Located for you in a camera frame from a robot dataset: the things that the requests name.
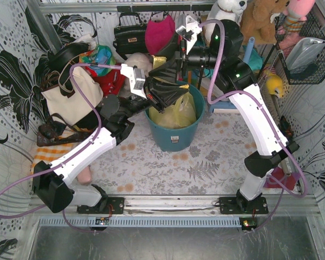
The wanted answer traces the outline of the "yellow translucent trash bag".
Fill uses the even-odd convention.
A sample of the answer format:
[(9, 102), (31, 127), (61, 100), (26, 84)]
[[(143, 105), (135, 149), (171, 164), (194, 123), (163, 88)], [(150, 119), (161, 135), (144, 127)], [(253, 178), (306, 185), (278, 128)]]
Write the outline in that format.
[(190, 91), (182, 95), (174, 104), (158, 112), (154, 107), (148, 109), (149, 118), (157, 125), (168, 129), (188, 127), (196, 121), (194, 99)]

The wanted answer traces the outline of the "teal plastic trash bin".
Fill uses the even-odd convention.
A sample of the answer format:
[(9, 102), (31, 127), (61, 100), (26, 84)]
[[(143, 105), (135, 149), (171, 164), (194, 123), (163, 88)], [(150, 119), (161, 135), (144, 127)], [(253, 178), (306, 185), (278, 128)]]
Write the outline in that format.
[(151, 130), (155, 143), (166, 152), (178, 152), (190, 146), (194, 139), (198, 125), (204, 116), (205, 99), (201, 92), (193, 85), (189, 86), (189, 91), (194, 99), (196, 109), (196, 121), (188, 127), (181, 129), (168, 129), (155, 124), (148, 116), (148, 110), (145, 111), (146, 119)]

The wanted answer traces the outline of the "light blue floor squeegee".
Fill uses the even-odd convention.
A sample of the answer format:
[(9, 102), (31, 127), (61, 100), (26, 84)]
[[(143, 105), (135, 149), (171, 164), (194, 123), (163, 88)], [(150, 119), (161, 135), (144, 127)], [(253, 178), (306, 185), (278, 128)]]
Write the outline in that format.
[[(243, 58), (243, 61), (245, 63), (249, 62), (249, 59), (250, 59), (254, 44), (255, 44), (255, 38), (250, 37), (249, 40), (248, 40), (248, 43), (246, 45), (244, 58)], [(225, 101), (218, 101), (217, 103), (214, 103), (214, 104), (210, 105), (209, 112), (211, 112), (211, 113), (235, 113), (235, 114), (239, 114), (239, 111), (235, 107), (235, 105), (233, 103), (231, 103), (230, 101), (226, 101), (226, 100)]]

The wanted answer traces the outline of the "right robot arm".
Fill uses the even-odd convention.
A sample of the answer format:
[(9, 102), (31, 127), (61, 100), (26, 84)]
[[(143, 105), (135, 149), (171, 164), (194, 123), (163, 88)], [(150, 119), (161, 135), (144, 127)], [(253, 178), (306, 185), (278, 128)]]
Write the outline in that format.
[(238, 109), (257, 147), (244, 160), (249, 173), (236, 195), (219, 199), (220, 212), (225, 215), (267, 214), (262, 189), (268, 180), (273, 180), (274, 169), (299, 146), (281, 133), (263, 101), (251, 68), (238, 57), (244, 38), (239, 25), (229, 19), (198, 23), (189, 15), (180, 15), (175, 31), (182, 39), (179, 50), (150, 75), (172, 82), (178, 73), (184, 74), (187, 70), (213, 69), (208, 103), (216, 103), (211, 99), (212, 90), (219, 88)]

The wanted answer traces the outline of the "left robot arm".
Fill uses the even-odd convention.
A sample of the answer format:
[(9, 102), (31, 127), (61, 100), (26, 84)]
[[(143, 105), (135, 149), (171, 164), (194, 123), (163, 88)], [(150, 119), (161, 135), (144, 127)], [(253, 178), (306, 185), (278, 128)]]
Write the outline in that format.
[(34, 167), (32, 191), (51, 212), (59, 213), (70, 205), (85, 208), (86, 213), (103, 213), (108, 209), (108, 194), (98, 185), (73, 185), (79, 173), (103, 153), (116, 147), (131, 133), (134, 123), (129, 118), (154, 107), (159, 112), (176, 103), (189, 92), (189, 85), (165, 83), (148, 77), (143, 96), (133, 94), (124, 98), (114, 94), (101, 101), (100, 126), (66, 155)]

